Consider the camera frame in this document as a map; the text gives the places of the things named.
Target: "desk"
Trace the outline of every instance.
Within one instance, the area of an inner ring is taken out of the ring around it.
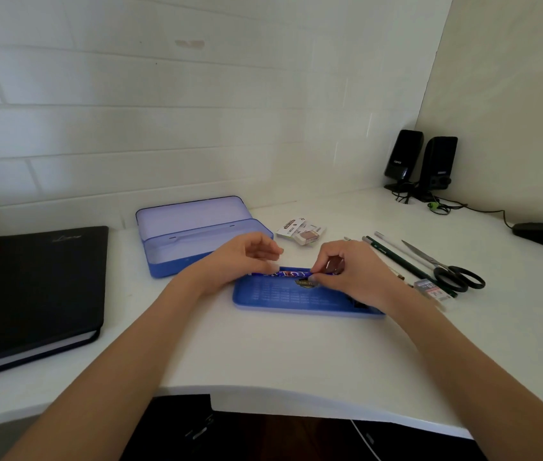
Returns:
[[[436,216],[425,204],[395,202],[384,189],[275,205],[252,215],[272,230],[288,217],[310,217],[328,226],[324,240],[380,231],[482,275],[487,287],[445,302],[447,317],[543,400],[543,246],[513,236],[497,218],[469,210]],[[310,267],[318,251],[282,239],[279,244],[285,249],[281,263],[292,267]],[[111,232],[101,336],[1,372],[0,423],[42,412],[167,281],[150,277],[136,230]],[[197,309],[158,395],[210,393],[214,409],[225,411],[384,420],[469,436],[391,319],[243,311],[231,293],[226,287]]]

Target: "metal blade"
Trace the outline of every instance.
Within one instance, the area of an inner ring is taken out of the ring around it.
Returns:
[[[438,265],[438,261],[433,258],[433,257],[429,257],[429,255],[427,255],[426,253],[424,253],[423,251],[420,251],[419,249],[417,249],[416,247],[414,247],[412,244],[408,244],[406,241],[404,241],[402,239],[402,242],[410,248],[410,250],[412,252],[414,252],[414,254],[418,255],[419,257],[421,257],[422,259],[425,259],[426,261],[428,261],[429,263],[433,263],[434,265]]]

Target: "scissors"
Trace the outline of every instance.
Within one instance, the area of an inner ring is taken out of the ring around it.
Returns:
[[[461,267],[455,267],[454,265],[444,265],[443,263],[438,262],[435,258],[429,257],[429,255],[420,251],[413,245],[408,244],[403,239],[402,242],[407,247],[409,247],[410,250],[414,252],[414,254],[421,257],[421,259],[425,259],[429,263],[437,265],[437,267],[434,268],[434,276],[438,281],[443,283],[445,286],[448,286],[453,291],[457,291],[458,293],[465,293],[468,287],[472,287],[475,289],[482,289],[485,287],[485,280],[482,279],[480,276],[476,275],[475,273],[466,269],[462,269]],[[478,281],[478,283],[475,283],[471,279],[468,279],[465,275],[475,279],[476,281]]]

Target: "black speaker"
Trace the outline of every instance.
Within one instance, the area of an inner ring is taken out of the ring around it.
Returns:
[[[398,186],[410,179],[412,170],[423,146],[423,133],[402,129],[391,152],[389,163],[384,170],[384,175],[397,180],[398,184],[392,184],[391,190],[397,190]]]
[[[449,186],[457,140],[455,137],[445,136],[429,139],[423,154],[419,192],[446,189]]]

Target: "black notebook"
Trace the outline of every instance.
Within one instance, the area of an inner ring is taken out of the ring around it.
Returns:
[[[0,236],[0,371],[98,338],[108,232]]]

